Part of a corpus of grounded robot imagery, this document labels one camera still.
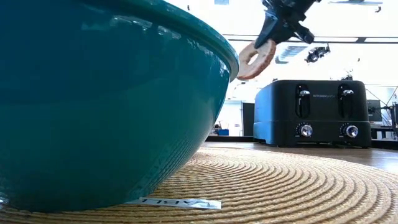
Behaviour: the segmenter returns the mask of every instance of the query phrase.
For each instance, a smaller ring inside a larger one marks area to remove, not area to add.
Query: round jute mat
[[[221,210],[118,205],[84,212],[0,209],[0,223],[398,223],[398,175],[321,157],[203,148],[151,195]]]

